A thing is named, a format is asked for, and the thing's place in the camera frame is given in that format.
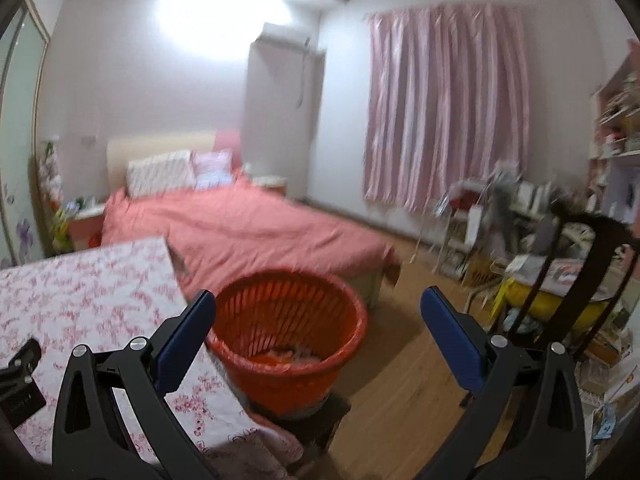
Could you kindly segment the white floral pillow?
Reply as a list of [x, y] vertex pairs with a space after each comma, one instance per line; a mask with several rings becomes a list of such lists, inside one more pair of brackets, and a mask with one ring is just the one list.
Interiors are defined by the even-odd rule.
[[192, 152], [175, 151], [130, 160], [126, 168], [127, 194], [131, 198], [195, 188]]

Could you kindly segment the floral pink white tablecloth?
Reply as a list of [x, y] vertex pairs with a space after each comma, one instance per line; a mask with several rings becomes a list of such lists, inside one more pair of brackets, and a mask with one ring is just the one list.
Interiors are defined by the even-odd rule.
[[[159, 237], [74, 252], [1, 273], [1, 362], [29, 338], [42, 357], [34, 379], [46, 405], [16, 430], [40, 464], [50, 464], [55, 404], [78, 344], [118, 350], [151, 336], [186, 307], [168, 248]], [[303, 454], [291, 436], [248, 416], [212, 356], [200, 350], [167, 404], [224, 479], [285, 479]]]

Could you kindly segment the pink striped pillow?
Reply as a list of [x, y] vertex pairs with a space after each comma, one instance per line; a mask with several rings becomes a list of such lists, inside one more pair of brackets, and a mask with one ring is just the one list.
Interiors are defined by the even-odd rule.
[[192, 166], [198, 190], [228, 186], [233, 182], [232, 151], [195, 153]]

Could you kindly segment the white air conditioner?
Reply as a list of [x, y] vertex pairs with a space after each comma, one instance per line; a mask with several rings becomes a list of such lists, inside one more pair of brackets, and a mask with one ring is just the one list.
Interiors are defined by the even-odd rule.
[[265, 24], [250, 47], [242, 156], [250, 174], [285, 180], [286, 196], [308, 194], [326, 54], [305, 29]]

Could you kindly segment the pink white nightstand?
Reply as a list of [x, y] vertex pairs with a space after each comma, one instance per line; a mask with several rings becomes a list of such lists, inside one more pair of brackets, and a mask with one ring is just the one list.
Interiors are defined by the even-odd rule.
[[70, 220], [68, 232], [76, 252], [101, 246], [104, 210], [105, 205], [99, 204], [79, 211]]

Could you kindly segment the cluttered white shelf rack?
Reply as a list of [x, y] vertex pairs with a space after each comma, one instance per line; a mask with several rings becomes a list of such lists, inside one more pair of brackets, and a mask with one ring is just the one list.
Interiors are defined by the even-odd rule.
[[639, 41], [591, 97], [588, 209], [639, 233]]

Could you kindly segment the stack of plush toys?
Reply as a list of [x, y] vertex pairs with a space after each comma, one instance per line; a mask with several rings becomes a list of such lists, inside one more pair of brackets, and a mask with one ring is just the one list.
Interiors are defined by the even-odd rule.
[[63, 180], [58, 166], [58, 149], [55, 141], [42, 141], [37, 158], [37, 176], [42, 199], [44, 220], [53, 252], [68, 254], [74, 250], [70, 238], [63, 194]]

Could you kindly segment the orange plastic laundry basket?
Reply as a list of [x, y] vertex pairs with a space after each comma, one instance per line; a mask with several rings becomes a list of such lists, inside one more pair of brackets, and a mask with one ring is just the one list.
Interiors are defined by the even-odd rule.
[[324, 402], [367, 327], [366, 305], [339, 278], [269, 269], [224, 285], [206, 346], [250, 402], [293, 417]]

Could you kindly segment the pink striped curtain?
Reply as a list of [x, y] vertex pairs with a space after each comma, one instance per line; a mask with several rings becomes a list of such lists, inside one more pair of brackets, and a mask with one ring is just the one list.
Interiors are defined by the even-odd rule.
[[523, 13], [442, 3], [370, 15], [363, 197], [410, 212], [500, 162], [529, 162]]

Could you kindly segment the black chair frame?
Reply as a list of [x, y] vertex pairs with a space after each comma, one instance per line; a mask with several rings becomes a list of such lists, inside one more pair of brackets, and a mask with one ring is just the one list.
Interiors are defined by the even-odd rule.
[[584, 357], [590, 342], [593, 341], [598, 331], [603, 327], [605, 321], [613, 312], [631, 277], [634, 275], [634, 269], [639, 259], [639, 239], [635, 237], [631, 230], [626, 228], [622, 222], [604, 216], [603, 214], [590, 214], [590, 212], [577, 211], [571, 206], [568, 206], [564, 200], [556, 200], [553, 202], [550, 211], [558, 218], [559, 223], [553, 234], [549, 255], [546, 260], [544, 260], [544, 264], [541, 267], [536, 281], [534, 281], [533, 287], [524, 304], [520, 307], [510, 330], [506, 333], [506, 338], [514, 342], [517, 346], [522, 343], [522, 338], [518, 336], [518, 329], [523, 323], [526, 314], [528, 314], [530, 307], [533, 305], [538, 292], [541, 290], [542, 283], [549, 273], [551, 263], [558, 251], [564, 226], [569, 223], [588, 226], [593, 232], [594, 237], [576, 280], [573, 285], [570, 286], [570, 289], [563, 297], [550, 320], [544, 324], [544, 329], [541, 334], [530, 344], [529, 347], [532, 349], [539, 350], [552, 342], [563, 341], [578, 321], [582, 312], [586, 310], [593, 295], [597, 292], [598, 287], [604, 280], [605, 275], [608, 273], [608, 268], [613, 261], [616, 249], [627, 245], [631, 252], [631, 260], [627, 271], [620, 282], [620, 286], [618, 286], [614, 296], [608, 303], [608, 306], [597, 317], [590, 331], [579, 339], [576, 346], [570, 348], [570, 356], [574, 360], [580, 361]]

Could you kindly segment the coral pink bed duvet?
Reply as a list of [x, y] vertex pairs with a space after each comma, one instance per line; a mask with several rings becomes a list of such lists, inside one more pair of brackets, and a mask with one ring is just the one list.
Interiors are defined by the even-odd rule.
[[360, 224], [287, 200], [247, 181], [205, 191], [131, 198], [118, 190], [104, 210], [103, 245], [161, 237], [176, 258], [183, 296], [219, 292], [253, 272], [304, 269], [396, 284], [392, 244]]

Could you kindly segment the sliding wardrobe with purple flowers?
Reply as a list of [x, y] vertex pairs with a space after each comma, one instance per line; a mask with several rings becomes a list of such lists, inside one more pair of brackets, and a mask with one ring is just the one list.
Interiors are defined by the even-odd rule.
[[38, 188], [36, 118], [47, 49], [26, 4], [1, 37], [1, 266], [47, 257], [46, 224]]

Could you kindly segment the far bedside table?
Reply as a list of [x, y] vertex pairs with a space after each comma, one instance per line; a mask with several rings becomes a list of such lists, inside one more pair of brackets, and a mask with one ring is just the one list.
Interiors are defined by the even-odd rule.
[[288, 187], [288, 180], [279, 176], [254, 177], [252, 183], [258, 188], [281, 196], [286, 195], [286, 188]]

